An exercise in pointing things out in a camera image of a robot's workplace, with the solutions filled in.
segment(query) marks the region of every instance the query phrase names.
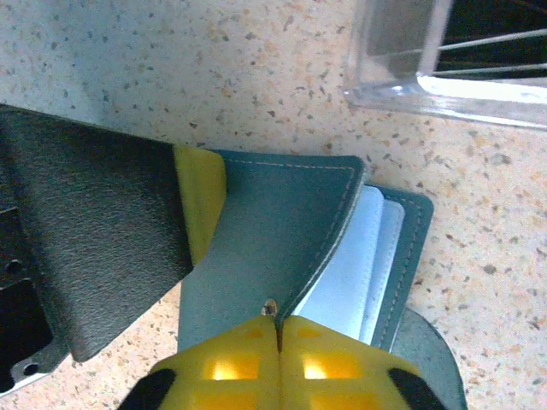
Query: leather flap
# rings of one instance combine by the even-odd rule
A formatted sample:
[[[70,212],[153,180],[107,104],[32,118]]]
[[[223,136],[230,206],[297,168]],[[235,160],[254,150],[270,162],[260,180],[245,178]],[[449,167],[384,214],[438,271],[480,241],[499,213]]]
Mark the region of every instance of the leather flap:
[[[356,157],[219,151],[224,209],[203,261],[183,282],[179,349],[257,316],[288,316],[329,261],[364,180]]]

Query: granite countertop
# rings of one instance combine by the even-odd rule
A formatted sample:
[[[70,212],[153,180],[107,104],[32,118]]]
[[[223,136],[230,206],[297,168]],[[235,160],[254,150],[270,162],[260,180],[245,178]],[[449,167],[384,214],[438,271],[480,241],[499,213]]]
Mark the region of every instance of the granite countertop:
[[[435,203],[409,305],[453,349],[471,409],[547,407],[544,132],[350,108],[344,0],[3,0],[0,101],[170,142],[359,155]],[[179,286],[84,364],[0,409],[116,408],[174,353]]]

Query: screw hole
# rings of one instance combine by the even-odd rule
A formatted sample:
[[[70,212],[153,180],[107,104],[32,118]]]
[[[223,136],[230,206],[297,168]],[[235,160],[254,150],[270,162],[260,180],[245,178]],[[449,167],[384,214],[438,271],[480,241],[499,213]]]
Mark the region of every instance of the screw hole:
[[[16,259],[13,259],[10,263],[8,263],[8,265],[6,265],[6,267],[4,268],[4,271],[8,274],[8,275],[16,275],[17,273],[19,273],[20,271],[23,270],[23,264],[21,263],[21,261],[18,261]]]
[[[28,365],[25,367],[25,370],[23,371],[23,374],[25,376],[32,376],[33,374],[38,373],[38,370],[40,370],[40,366],[38,366],[35,363],[32,363],[31,365]]]

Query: yellow foam pad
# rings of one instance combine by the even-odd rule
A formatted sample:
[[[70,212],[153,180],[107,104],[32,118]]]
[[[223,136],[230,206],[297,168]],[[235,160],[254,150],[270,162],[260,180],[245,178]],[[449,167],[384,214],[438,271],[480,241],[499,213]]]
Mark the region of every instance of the yellow foam pad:
[[[221,216],[226,169],[220,155],[186,145],[174,145],[174,163],[191,260],[196,265],[207,253]]]

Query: clear plastic box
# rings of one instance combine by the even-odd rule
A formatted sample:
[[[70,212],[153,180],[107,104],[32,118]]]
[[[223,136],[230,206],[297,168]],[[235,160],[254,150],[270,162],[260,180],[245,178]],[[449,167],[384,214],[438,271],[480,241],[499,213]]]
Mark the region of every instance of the clear plastic box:
[[[344,91],[350,102],[547,129],[546,78],[435,75],[451,6],[452,0],[358,0]],[[534,35],[546,33],[547,27]]]

